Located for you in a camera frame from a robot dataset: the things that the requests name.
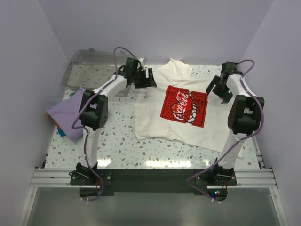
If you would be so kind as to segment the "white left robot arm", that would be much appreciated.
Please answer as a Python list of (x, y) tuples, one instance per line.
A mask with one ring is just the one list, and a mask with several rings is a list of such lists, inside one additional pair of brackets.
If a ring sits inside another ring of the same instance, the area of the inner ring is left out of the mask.
[(133, 85), (136, 89), (156, 88), (152, 68), (146, 68), (141, 60), (127, 58), (125, 65), (116, 67), (113, 76), (101, 87), (83, 93), (79, 116), (83, 129), (83, 157), (76, 167), (81, 174), (90, 174), (97, 169), (97, 148), (100, 129), (108, 120), (109, 99), (125, 88)]

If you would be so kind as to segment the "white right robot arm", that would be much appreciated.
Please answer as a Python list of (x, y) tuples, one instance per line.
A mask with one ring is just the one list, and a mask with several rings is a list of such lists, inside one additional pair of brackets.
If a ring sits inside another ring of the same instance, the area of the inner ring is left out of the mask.
[(208, 167), (211, 175), (231, 177), (245, 140), (258, 134), (264, 123), (265, 100), (249, 89), (245, 82), (246, 73), (237, 69), (239, 64), (223, 63), (220, 76), (215, 76), (206, 88), (207, 94), (213, 92), (223, 104), (234, 99), (227, 121), (229, 134), (221, 155)]

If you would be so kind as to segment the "white Coca-Cola t-shirt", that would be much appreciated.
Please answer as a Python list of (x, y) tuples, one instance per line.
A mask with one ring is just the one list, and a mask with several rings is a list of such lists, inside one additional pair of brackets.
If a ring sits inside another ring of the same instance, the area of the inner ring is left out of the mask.
[(232, 103), (207, 94), (210, 81), (194, 78), (192, 66), (182, 61), (170, 59), (153, 77), (157, 87), (148, 87), (134, 104), (136, 138), (178, 140), (222, 152)]

